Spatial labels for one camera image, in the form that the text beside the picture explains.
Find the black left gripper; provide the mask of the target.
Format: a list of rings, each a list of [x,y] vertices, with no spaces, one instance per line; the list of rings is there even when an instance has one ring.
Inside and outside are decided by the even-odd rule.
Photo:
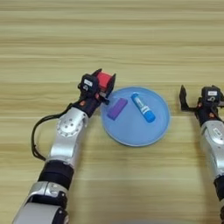
[[[102,69],[97,69],[91,75],[97,77]],[[109,95],[114,89],[116,83],[116,74],[114,73],[107,84],[107,89],[100,88],[99,86],[90,87],[87,84],[79,85],[80,98],[76,102],[76,108],[86,113],[91,117],[93,113],[100,107],[102,103],[109,104]]]

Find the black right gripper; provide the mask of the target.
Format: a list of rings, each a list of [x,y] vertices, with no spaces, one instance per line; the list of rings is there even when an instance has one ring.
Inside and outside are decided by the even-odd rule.
[[[224,102],[224,94],[221,92],[221,89],[215,85],[212,85],[212,87],[217,88],[220,91],[220,101]],[[179,101],[183,111],[188,110],[189,112],[193,112],[195,114],[200,126],[209,121],[223,122],[223,120],[219,117],[218,109],[215,106],[206,106],[201,97],[198,99],[196,107],[189,108],[186,102],[186,89],[184,86],[181,86],[180,88]]]

